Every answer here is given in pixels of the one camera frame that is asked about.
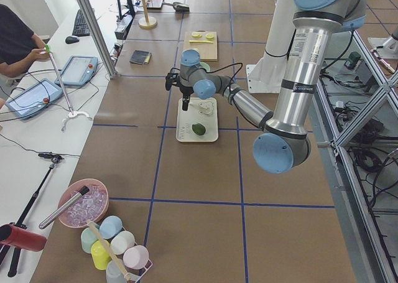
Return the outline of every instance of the white table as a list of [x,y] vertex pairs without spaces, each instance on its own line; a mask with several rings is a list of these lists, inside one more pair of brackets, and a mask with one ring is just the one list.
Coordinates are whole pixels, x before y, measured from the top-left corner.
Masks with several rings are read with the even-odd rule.
[[[116,13],[108,10],[109,5],[105,8],[105,11],[103,8],[100,10],[96,8],[96,14],[108,50],[111,51],[114,43],[117,42],[114,35]],[[62,68],[71,55],[97,56],[99,61],[102,62],[91,36],[80,37],[79,43],[70,45],[65,43],[65,37],[72,33],[77,9],[78,7],[76,6],[70,12],[49,42],[58,68]],[[95,116],[109,82],[109,76],[106,73],[105,67],[102,64],[99,66],[101,67],[99,72],[91,81],[98,87],[99,92],[81,109],[81,111],[86,111],[91,117]],[[47,68],[53,68],[50,60],[35,62],[29,71],[32,72]],[[48,78],[54,81],[56,78],[54,72],[35,73],[34,76],[38,80]],[[19,86],[28,88],[35,83],[36,80],[32,77],[25,77]],[[96,88],[88,83],[83,88],[70,94],[69,97],[73,108],[77,110],[95,91]],[[19,92],[17,90],[12,95],[15,96]],[[68,109],[64,97],[55,103]],[[7,111],[8,109],[3,106],[0,113]],[[3,127],[0,134],[17,141],[28,149],[80,155],[93,122],[85,116],[78,116],[69,120],[66,130],[61,132],[62,120],[67,117],[67,114],[68,111],[59,106],[49,106],[37,116],[26,121],[20,119],[7,122],[0,121],[0,125]],[[0,114],[0,120],[11,118],[15,118],[13,113]],[[65,160],[57,164],[52,170],[40,191],[38,199],[25,219],[24,224],[27,225],[28,230],[31,232],[44,236],[48,236],[50,233],[51,225],[45,230],[40,230],[39,223],[57,208],[59,198],[70,183],[73,171],[78,162],[78,158],[76,157],[66,155],[63,157]],[[42,159],[37,154],[25,151],[18,145],[0,137],[0,226],[18,220],[32,194],[39,187],[50,164],[51,161]],[[7,273],[13,249],[10,248],[0,266],[0,282],[29,282],[39,261],[41,252],[35,253],[22,250],[18,273],[15,277],[8,278]]]

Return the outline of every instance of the green avocado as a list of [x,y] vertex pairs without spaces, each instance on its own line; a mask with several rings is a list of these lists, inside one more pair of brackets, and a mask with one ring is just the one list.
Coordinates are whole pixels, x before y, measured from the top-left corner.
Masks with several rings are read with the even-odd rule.
[[203,136],[206,133],[206,128],[200,123],[194,123],[192,124],[192,131],[198,136]]

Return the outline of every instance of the white tray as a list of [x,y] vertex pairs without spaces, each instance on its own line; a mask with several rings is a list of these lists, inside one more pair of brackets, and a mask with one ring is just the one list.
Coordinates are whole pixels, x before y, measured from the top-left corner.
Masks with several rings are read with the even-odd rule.
[[[192,124],[200,123],[206,128],[202,136],[192,131]],[[188,111],[182,110],[182,98],[178,101],[177,130],[175,137],[180,142],[215,142],[218,139],[217,101],[215,98],[201,100],[191,98]]]

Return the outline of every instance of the red can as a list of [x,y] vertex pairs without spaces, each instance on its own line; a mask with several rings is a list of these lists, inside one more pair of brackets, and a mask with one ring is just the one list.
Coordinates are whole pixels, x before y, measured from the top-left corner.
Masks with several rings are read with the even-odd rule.
[[17,226],[6,224],[0,227],[0,243],[38,252],[43,250],[47,238]]

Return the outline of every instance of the computer keyboard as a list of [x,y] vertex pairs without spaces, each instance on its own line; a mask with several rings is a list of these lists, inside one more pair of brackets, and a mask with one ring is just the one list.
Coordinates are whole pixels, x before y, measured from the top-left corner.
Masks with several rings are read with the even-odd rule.
[[81,11],[81,9],[77,10],[75,25],[73,26],[72,35],[75,36],[89,36],[90,30],[86,23],[86,19]]

